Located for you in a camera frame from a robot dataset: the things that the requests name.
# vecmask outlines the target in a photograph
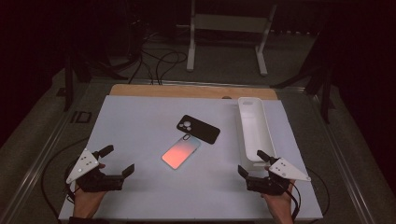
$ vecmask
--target black cable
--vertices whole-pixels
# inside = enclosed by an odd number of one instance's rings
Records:
[[[308,167],[306,167],[306,166],[305,166],[305,168],[306,168],[309,172],[311,172],[312,174],[314,174],[314,175],[320,180],[320,182],[322,182],[322,184],[323,184],[323,186],[324,186],[324,188],[325,188],[325,190],[326,190],[326,194],[327,194],[327,199],[328,199],[328,200],[327,200],[327,204],[326,204],[326,209],[325,209],[324,212],[322,213],[323,216],[326,216],[327,212],[328,212],[329,209],[330,209],[330,192],[329,192],[329,189],[327,188],[326,183],[325,183],[324,180],[320,177],[320,175],[318,175],[318,174],[315,173],[312,169],[310,169],[310,168],[308,168]],[[313,220],[312,222],[309,222],[309,224],[315,223],[315,222],[317,222],[317,221],[319,221],[319,219],[315,219],[315,220]]]
[[[73,200],[71,200],[71,198],[68,195],[66,196],[66,200],[69,201],[70,203],[74,203]]]
[[[143,62],[142,54],[139,54],[138,60],[139,60],[139,65],[137,66],[137,68],[132,73],[131,78],[129,78],[128,84],[131,84],[132,79],[134,79],[134,77],[136,76],[137,72],[140,70],[140,66],[142,66],[142,62]]]
[[[287,194],[290,196],[290,198],[294,201],[294,204],[295,204],[295,206],[294,206],[294,211],[293,211],[293,213],[291,214],[291,218],[292,218],[292,220],[294,221],[294,219],[297,217],[298,213],[300,212],[300,205],[301,205],[301,194],[300,194],[300,191],[297,190],[298,196],[299,196],[299,200],[300,200],[300,203],[298,203],[297,200],[296,200],[296,198],[295,198],[295,197],[291,194],[291,192],[289,191],[289,189],[283,188],[283,186],[282,186],[280,183],[278,183],[277,181],[275,181],[275,180],[272,179],[272,178],[271,178],[270,180],[272,180],[273,183],[277,184],[281,189],[283,189],[284,192],[287,193]]]
[[[73,193],[76,193],[79,189],[81,189],[81,188],[75,189],[75,191],[73,191]]]
[[[299,206],[298,206],[298,210],[300,210],[300,208],[301,208],[301,193],[300,193],[300,191],[298,190],[298,188],[293,184],[293,183],[291,183],[292,185],[293,185],[293,187],[297,190],[297,194],[298,194],[298,197],[299,197],[299,202],[298,202],[298,204],[299,204]]]
[[[159,34],[159,32],[155,32],[155,33],[153,33],[153,34],[148,35],[148,36],[145,38],[145,42],[151,42],[151,43],[164,43],[164,42],[166,42],[166,41],[171,40],[170,37],[165,37],[165,36],[161,36],[161,37],[160,37],[161,39],[152,39],[152,37],[154,37],[155,35],[158,35],[158,34]]]
[[[154,85],[154,78],[153,78],[153,76],[152,76],[152,73],[151,73],[151,69],[150,69],[150,67],[149,67],[149,65],[148,64],[146,64],[145,62],[143,62],[143,65],[145,65],[146,66],[146,69],[148,70],[148,77],[149,77],[149,79],[150,79],[150,85]]]
[[[73,144],[70,144],[70,145],[68,145],[68,146],[66,146],[66,147],[64,147],[64,148],[62,148],[62,149],[59,150],[57,153],[55,153],[55,155],[53,155],[53,156],[49,159],[49,161],[48,161],[47,164],[45,165],[45,167],[44,167],[44,169],[43,169],[43,172],[42,172],[42,174],[41,174],[41,181],[40,181],[41,193],[43,194],[44,200],[46,201],[47,205],[49,206],[49,209],[51,210],[52,214],[55,216],[55,218],[56,218],[56,220],[58,221],[59,224],[62,224],[62,222],[61,222],[61,220],[58,219],[58,216],[59,216],[59,215],[58,215],[58,212],[56,211],[55,207],[51,204],[51,202],[50,202],[50,200],[49,200],[49,198],[48,198],[48,196],[47,196],[47,193],[46,193],[46,191],[45,191],[45,189],[44,189],[44,177],[45,177],[45,174],[46,174],[46,172],[47,172],[48,167],[50,166],[50,163],[51,163],[57,156],[59,156],[62,152],[66,151],[66,150],[69,149],[70,147],[76,146],[76,145],[78,145],[78,144],[80,144],[80,143],[82,143],[82,142],[84,142],[84,141],[87,141],[89,138],[90,138],[90,137],[86,137],[86,138],[83,138],[83,139],[81,139],[81,140],[78,140],[77,142],[75,142],[75,143],[73,143]]]
[[[150,54],[150,53],[148,53],[148,52],[146,52],[144,50],[142,50],[142,52],[147,54],[148,56],[153,57],[153,58],[158,60],[157,65],[156,65],[155,75],[156,75],[158,84],[162,85],[163,84],[163,76],[166,73],[168,73],[172,68],[174,68],[178,63],[185,62],[188,57],[187,57],[187,54],[185,54],[183,52],[175,51],[175,50],[172,50],[172,49],[160,49],[160,50],[171,50],[171,52],[168,52],[168,53],[164,54],[161,58],[159,58],[159,57],[157,57],[155,55],[152,55],[152,54]],[[176,56],[177,56],[177,59],[175,61],[167,61],[167,60],[164,59],[164,58],[166,58],[166,57],[168,57],[169,55],[172,55],[172,54],[176,54]],[[161,63],[170,63],[172,65],[166,71],[164,71],[161,74],[159,74],[159,67],[160,67]]]
[[[70,162],[69,165],[67,166],[66,170],[64,171],[64,190],[66,191],[66,194],[67,194],[67,201],[69,201],[71,203],[74,203],[75,195],[74,195],[74,192],[70,189],[70,184],[66,183],[66,179],[67,179],[67,177],[69,177],[69,175],[72,172],[77,161],[78,161],[78,159],[75,159],[72,162]]]

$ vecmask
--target robotic arm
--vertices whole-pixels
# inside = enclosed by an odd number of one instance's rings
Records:
[[[134,164],[122,171],[121,175],[105,175],[99,170],[99,157],[103,158],[114,150],[113,146],[107,146],[100,151],[91,153],[84,149],[78,159],[73,161],[69,168],[74,165],[70,172],[66,170],[66,189],[69,197],[74,201],[74,193],[70,190],[70,184],[76,180],[79,187],[85,192],[98,192],[121,190],[124,179],[134,172]]]
[[[276,159],[274,157],[270,157],[261,150],[257,151],[257,155],[262,160],[270,162],[271,166],[269,167],[269,176],[265,178],[249,176],[248,171],[238,165],[238,173],[245,178],[247,182],[247,190],[268,195],[282,195],[286,192],[293,199],[296,205],[291,216],[294,220],[299,213],[300,205],[297,203],[297,200],[291,192],[289,192],[290,180],[296,179],[311,181],[311,178],[283,158]]]

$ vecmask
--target white tabletop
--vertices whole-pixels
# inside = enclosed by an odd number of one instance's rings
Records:
[[[306,173],[288,118],[280,101],[263,101],[274,148]],[[87,149],[113,145],[100,159],[107,175],[120,175],[134,163],[123,190],[110,191],[95,217],[118,220],[257,220],[271,218],[265,201],[248,191],[238,173],[236,100],[107,96]],[[183,132],[177,123],[190,115],[220,128],[214,145],[200,147],[173,170],[161,157]],[[302,207],[298,219],[321,218],[310,182],[297,181]],[[60,219],[72,216],[73,204],[64,201]]]

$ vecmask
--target smartphone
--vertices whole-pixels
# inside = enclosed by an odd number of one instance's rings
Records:
[[[176,170],[200,145],[197,138],[185,134],[163,154],[163,161]]]
[[[197,137],[208,144],[214,144],[220,134],[220,129],[189,115],[183,116],[177,128],[184,133]]]

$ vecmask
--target white metal stand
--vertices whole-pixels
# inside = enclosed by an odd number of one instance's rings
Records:
[[[238,31],[262,34],[262,42],[256,46],[257,62],[260,68],[260,75],[268,74],[262,51],[265,46],[268,34],[271,29],[273,17],[275,15],[276,5],[273,5],[268,18],[253,17],[235,17],[222,15],[207,15],[195,13],[195,0],[191,0],[191,28],[190,28],[190,47],[187,59],[187,71],[194,70],[195,60],[195,30],[222,30]]]

